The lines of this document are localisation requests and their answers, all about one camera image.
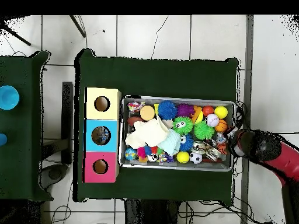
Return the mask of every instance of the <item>pink box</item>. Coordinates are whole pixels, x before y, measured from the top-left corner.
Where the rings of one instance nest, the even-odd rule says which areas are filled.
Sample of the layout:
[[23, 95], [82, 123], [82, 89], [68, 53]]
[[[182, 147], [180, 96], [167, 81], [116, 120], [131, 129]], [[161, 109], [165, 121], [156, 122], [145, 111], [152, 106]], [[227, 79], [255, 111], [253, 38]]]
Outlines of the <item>pink box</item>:
[[[114, 183], [116, 180], [116, 152], [86, 152], [84, 169], [84, 183]], [[105, 173], [96, 173], [93, 164], [97, 160], [104, 160], [108, 168]]]

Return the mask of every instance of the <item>orange ball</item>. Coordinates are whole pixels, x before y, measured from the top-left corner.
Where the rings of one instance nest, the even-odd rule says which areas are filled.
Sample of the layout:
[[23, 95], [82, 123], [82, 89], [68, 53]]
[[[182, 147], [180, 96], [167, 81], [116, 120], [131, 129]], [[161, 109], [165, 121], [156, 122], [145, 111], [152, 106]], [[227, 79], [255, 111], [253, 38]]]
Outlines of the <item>orange ball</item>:
[[224, 120], [219, 120], [219, 124], [215, 127], [215, 131], [224, 132], [227, 129], [227, 123]]

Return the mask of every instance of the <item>dark green tabletop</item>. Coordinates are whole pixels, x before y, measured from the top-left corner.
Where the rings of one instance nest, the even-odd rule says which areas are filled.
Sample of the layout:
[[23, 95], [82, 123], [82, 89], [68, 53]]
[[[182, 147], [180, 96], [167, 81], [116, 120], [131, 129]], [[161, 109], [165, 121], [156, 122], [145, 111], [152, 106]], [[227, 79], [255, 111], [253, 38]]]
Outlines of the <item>dark green tabletop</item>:
[[41, 69], [49, 52], [30, 57], [0, 57], [0, 86], [11, 85], [20, 96], [12, 110], [0, 109], [0, 198], [51, 200], [39, 186], [41, 158]]
[[232, 171], [184, 171], [121, 167], [115, 183], [82, 182], [84, 88], [115, 88], [122, 95], [231, 100], [235, 102], [236, 58], [221, 61], [101, 58], [82, 50], [75, 59], [75, 199], [134, 198], [222, 200], [231, 204]]

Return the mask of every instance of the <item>blue bowl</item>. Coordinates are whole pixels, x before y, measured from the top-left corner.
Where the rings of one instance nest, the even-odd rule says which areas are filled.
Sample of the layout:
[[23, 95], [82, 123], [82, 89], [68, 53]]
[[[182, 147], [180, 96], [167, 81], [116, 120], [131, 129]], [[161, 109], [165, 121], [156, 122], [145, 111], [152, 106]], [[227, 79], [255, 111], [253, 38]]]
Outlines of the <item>blue bowl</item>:
[[12, 86], [0, 87], [0, 108], [3, 110], [13, 109], [19, 102], [18, 91]]

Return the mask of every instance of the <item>white cloth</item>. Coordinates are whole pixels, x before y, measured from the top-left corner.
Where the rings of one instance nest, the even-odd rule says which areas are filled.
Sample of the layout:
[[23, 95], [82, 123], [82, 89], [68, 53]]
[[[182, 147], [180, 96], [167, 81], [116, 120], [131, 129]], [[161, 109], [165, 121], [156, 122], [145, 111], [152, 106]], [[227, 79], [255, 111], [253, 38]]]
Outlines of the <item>white cloth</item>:
[[159, 116], [157, 116], [157, 119], [153, 118], [148, 122], [136, 121], [134, 127], [135, 131], [127, 134], [125, 140], [126, 144], [133, 149], [144, 147], [146, 144], [155, 147], [163, 142], [169, 134], [169, 130], [162, 123]]

